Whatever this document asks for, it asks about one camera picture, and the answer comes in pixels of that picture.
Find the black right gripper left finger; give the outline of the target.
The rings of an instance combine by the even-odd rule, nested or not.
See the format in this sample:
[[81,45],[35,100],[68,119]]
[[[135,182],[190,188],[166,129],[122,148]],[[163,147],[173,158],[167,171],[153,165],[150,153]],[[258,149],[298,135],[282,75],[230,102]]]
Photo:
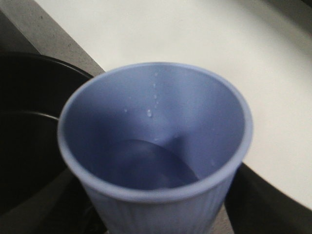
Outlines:
[[64,170],[35,195],[0,216],[2,234],[105,234],[81,184]]

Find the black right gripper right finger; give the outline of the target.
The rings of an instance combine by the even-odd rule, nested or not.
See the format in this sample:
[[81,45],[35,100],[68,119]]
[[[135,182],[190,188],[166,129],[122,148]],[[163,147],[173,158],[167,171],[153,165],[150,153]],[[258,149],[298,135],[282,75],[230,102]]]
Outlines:
[[241,164],[225,199],[236,234],[310,234],[312,212]]

